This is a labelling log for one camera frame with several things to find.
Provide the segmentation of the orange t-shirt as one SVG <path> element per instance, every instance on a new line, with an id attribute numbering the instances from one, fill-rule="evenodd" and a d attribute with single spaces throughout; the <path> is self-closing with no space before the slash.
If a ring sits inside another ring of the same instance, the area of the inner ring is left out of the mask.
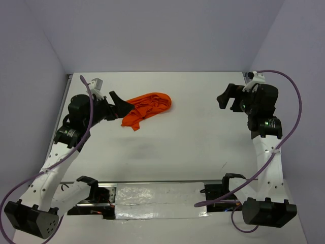
<path id="1" fill-rule="evenodd" d="M 134 109 L 122 119 L 122 127 L 130 127 L 133 131 L 140 129 L 140 122 L 160 113 L 166 112 L 172 106 L 172 99 L 164 93 L 148 93 L 127 100 Z"/>

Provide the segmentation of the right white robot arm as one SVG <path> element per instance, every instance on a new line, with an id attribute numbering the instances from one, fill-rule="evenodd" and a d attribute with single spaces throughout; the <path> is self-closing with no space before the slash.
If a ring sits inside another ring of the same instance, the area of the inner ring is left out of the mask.
<path id="1" fill-rule="evenodd" d="M 281 228 L 297 215 L 297 207 L 289 202 L 284 187 L 281 150 L 282 125 L 275 115 L 278 89 L 268 84 L 248 87 L 230 83 L 217 97 L 219 107 L 225 109 L 230 98 L 233 112 L 244 112 L 254 144 L 257 169 L 257 189 L 245 186 L 239 190 L 236 183 L 228 181 L 221 186 L 224 198 L 234 196 L 242 204 L 245 224 Z"/>

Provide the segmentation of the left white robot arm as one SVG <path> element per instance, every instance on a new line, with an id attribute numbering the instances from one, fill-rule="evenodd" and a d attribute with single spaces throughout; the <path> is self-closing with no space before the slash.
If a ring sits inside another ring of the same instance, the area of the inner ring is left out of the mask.
<path id="1" fill-rule="evenodd" d="M 95 202 L 99 198 L 98 181 L 88 176 L 77 178 L 61 193 L 56 190 L 66 171 L 90 137 L 89 129 L 102 120 L 115 120 L 128 115 L 134 105 L 115 92 L 106 97 L 93 94 L 76 95 L 68 105 L 68 115 L 57 130 L 49 157 L 40 176 L 31 183 L 17 202 L 9 201 L 4 212 L 12 226 L 41 239 L 48 239 L 58 228 L 59 218 L 80 201 Z"/>

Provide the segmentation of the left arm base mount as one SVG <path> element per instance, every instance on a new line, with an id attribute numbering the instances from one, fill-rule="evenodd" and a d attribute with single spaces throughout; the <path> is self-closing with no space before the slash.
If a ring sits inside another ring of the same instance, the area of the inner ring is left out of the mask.
<path id="1" fill-rule="evenodd" d="M 100 216 L 104 220 L 115 219 L 116 187 L 99 185 L 92 197 L 77 203 L 68 216 Z"/>

